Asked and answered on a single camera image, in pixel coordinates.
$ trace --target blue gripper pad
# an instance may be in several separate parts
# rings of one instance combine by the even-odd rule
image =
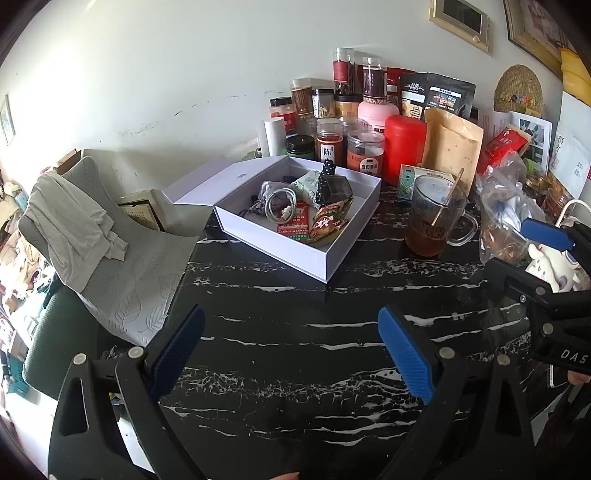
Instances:
[[[564,229],[531,218],[526,218],[521,222],[521,235],[560,252],[571,250],[574,247],[573,241]]]
[[[196,306],[187,315],[152,367],[150,397],[154,401],[172,392],[204,330],[205,312]]]
[[[400,322],[407,320],[396,319],[387,307],[382,308],[378,313],[379,335],[410,393],[427,405],[435,395],[431,365]]]

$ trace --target white gift box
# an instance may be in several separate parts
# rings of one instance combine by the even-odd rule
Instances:
[[[167,187],[164,194],[175,205],[213,206],[225,233],[327,283],[378,207],[379,178],[337,167],[336,174],[347,177],[353,189],[346,217],[349,222],[333,242],[319,246],[278,234],[276,224],[266,217],[238,215],[252,206],[251,197],[258,195],[264,181],[282,181],[286,175],[300,178],[308,171],[322,171],[322,167],[320,162],[286,156],[238,163],[223,158],[193,170]]]

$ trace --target box lid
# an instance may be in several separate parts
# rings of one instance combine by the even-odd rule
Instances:
[[[196,168],[163,190],[175,205],[216,205],[286,155],[234,162],[225,157]]]

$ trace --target white wall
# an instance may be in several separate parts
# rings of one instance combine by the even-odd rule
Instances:
[[[430,23],[428,0],[53,0],[0,67],[17,131],[2,170],[30,189],[85,147],[103,151],[113,196],[168,186],[254,138],[291,79],[331,79],[337,46],[473,82],[479,106],[525,64],[556,122],[561,81],[507,40],[501,0],[472,3],[492,20],[491,54]]]

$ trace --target green cushion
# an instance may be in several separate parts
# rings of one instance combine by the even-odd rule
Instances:
[[[72,358],[85,353],[97,358],[99,323],[76,292],[61,287],[41,312],[22,375],[25,381],[55,399]]]

